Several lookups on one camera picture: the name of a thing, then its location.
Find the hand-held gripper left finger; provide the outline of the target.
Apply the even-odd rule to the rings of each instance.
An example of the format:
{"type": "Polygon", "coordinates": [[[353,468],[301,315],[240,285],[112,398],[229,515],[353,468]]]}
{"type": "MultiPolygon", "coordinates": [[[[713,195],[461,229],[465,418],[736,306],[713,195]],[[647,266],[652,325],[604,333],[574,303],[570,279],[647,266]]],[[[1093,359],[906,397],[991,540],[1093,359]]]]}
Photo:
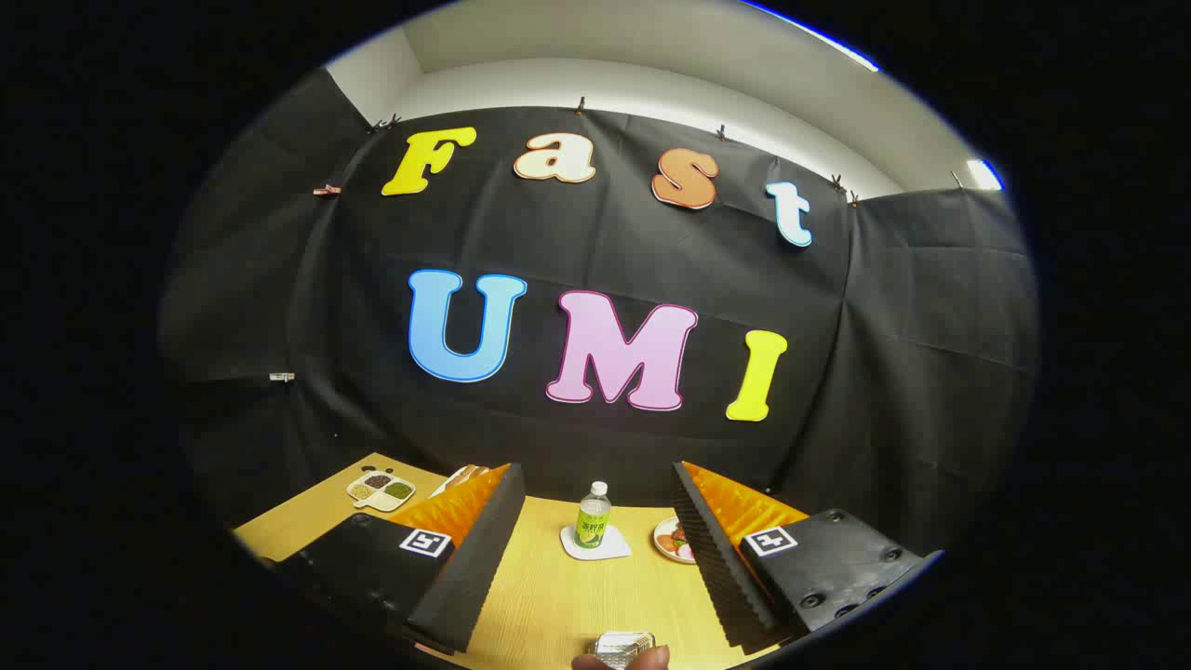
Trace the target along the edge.
{"type": "Polygon", "coordinates": [[[507,463],[389,520],[353,514],[275,571],[367,635],[464,652],[524,501],[507,463]]]}

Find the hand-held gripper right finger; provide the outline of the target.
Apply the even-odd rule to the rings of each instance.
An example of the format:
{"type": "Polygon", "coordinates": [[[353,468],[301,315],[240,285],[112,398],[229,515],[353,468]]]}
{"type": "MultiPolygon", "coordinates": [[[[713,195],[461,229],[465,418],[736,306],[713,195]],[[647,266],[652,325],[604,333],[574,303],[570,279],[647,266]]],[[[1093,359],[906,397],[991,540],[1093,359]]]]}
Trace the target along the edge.
{"type": "Polygon", "coordinates": [[[942,558],[852,512],[807,515],[709,468],[674,462],[672,501],[731,646],[796,651],[838,635],[942,558]]]}

